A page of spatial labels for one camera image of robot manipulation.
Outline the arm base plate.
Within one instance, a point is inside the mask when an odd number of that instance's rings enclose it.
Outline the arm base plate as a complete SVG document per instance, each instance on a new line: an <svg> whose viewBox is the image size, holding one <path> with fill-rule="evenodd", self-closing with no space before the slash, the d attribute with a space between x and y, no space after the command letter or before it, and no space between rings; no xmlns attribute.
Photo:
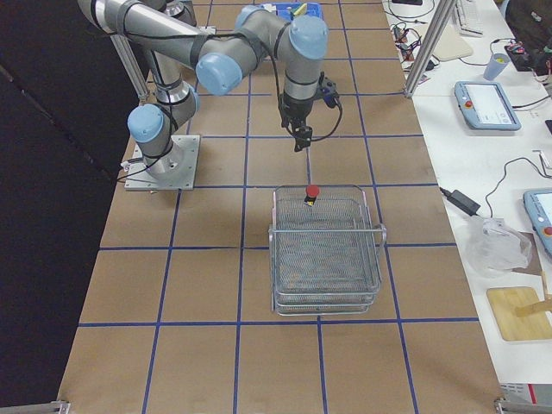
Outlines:
<svg viewBox="0 0 552 414"><path fill-rule="evenodd" d="M135 144L132 158L136 163L129 165L124 175L127 191L176 191L192 190L194 187L201 137L199 135L173 135L172 150L145 170L141 150Z"/></svg>

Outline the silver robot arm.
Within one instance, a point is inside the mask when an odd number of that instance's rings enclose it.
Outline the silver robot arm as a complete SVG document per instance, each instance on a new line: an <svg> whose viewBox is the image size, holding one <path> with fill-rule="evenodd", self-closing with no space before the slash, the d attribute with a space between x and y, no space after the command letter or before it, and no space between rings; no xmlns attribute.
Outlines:
<svg viewBox="0 0 552 414"><path fill-rule="evenodd" d="M132 110L127 124L141 150L145 172L155 179L169 179L184 159L173 134L198 111L199 98L183 80L179 62L147 48L144 54L155 85L155 101Z"/></svg>
<svg viewBox="0 0 552 414"><path fill-rule="evenodd" d="M287 21L258 6L247 5L227 34L207 34L167 14L165 1L81 1L85 18L107 35L129 41L192 69L210 94L222 96L238 86L265 58L285 67L278 93L281 125L299 152L314 142L307 117L324 97L322 63L329 29L318 16Z"/></svg>

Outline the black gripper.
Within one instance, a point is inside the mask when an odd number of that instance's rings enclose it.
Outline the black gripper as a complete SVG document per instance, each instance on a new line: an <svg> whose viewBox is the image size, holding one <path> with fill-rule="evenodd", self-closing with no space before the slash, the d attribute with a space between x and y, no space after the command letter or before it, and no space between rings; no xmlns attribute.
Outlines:
<svg viewBox="0 0 552 414"><path fill-rule="evenodd" d="M307 116L312 110L312 105L311 98L296 99L286 92L279 94L281 126L295 138L295 152L301 152L307 148L305 138L312 137L312 127L307 125Z"/></svg>

